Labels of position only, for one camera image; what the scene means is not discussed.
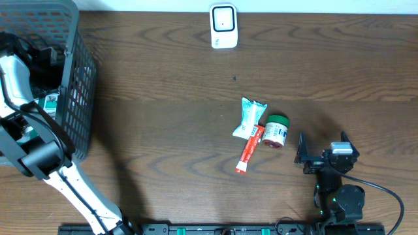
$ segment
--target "white wall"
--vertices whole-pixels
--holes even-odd
[[[73,0],[80,10],[208,12],[232,3],[239,12],[418,14],[418,0]]]

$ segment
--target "wood grain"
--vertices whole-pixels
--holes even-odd
[[[238,46],[213,50],[208,14],[81,13],[99,66],[83,169],[98,188],[138,222],[309,221],[319,217],[315,177],[293,164],[298,134],[321,153],[345,130],[361,153],[349,174],[398,193],[397,234],[416,234],[418,16],[239,14],[238,23]],[[285,148],[259,146],[245,176],[234,167],[246,141],[231,136],[243,96],[268,104],[261,124],[277,112],[291,120]],[[389,231],[396,200],[362,187],[363,221]],[[85,223],[57,191],[11,168],[0,170],[0,208],[0,234]]]

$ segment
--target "wall-mounted device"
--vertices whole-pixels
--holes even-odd
[[[236,9],[231,4],[210,8],[210,35],[215,49],[234,48],[238,43]]]

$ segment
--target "green lid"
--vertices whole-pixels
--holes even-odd
[[[287,128],[289,128],[290,125],[290,121],[286,117],[280,115],[270,115],[267,119],[267,123],[269,122],[280,123],[282,125],[285,125]]]

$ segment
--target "item in basket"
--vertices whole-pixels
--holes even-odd
[[[49,94],[45,98],[39,99],[37,102],[39,106],[43,107],[45,112],[54,120],[57,114],[58,96],[58,93]],[[24,133],[22,134],[23,136],[21,139],[17,140],[18,144],[24,144],[38,136],[38,133],[31,127],[28,127],[26,130],[24,130]]]
[[[50,91],[61,85],[64,63],[57,62],[57,52],[52,47],[37,51],[29,69],[32,87]]]
[[[241,174],[245,174],[247,172],[247,164],[251,156],[253,155],[257,144],[261,136],[263,135],[264,127],[255,125],[253,128],[253,132],[248,139],[247,145],[242,152],[241,158],[238,161],[238,164],[235,168],[235,171]]]

